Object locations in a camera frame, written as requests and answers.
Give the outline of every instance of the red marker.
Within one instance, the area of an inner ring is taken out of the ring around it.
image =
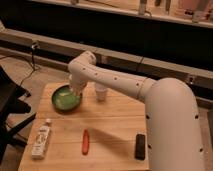
[[[88,151],[89,151],[89,132],[87,129],[85,129],[82,142],[82,154],[87,155]]]

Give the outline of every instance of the black remote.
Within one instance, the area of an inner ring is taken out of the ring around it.
[[[145,135],[143,134],[136,135],[135,158],[145,160]]]

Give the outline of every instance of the white cup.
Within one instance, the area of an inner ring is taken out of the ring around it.
[[[108,90],[106,86],[99,83],[95,83],[95,92],[96,92],[96,97],[98,101],[106,100],[107,91]]]

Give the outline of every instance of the wooden table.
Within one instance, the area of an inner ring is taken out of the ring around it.
[[[134,158],[135,136],[146,134],[144,104],[111,89],[107,100],[98,102],[94,84],[90,83],[78,108],[58,113],[51,104],[51,96],[65,84],[51,83],[45,87],[19,171],[148,170],[147,154],[144,161]],[[30,155],[32,145],[46,118],[52,119],[50,142],[45,158],[35,161]],[[81,153],[84,129],[90,135],[86,156]]]

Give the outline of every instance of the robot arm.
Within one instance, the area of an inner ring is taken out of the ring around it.
[[[95,64],[96,58],[89,51],[69,63],[70,84],[74,92],[80,94],[88,81],[95,81],[144,102],[146,93],[156,82],[147,77],[102,69]]]
[[[145,102],[147,143],[152,171],[204,171],[203,147],[194,94],[182,81],[150,78],[94,66],[87,51],[69,63],[72,91],[80,94],[95,81]]]

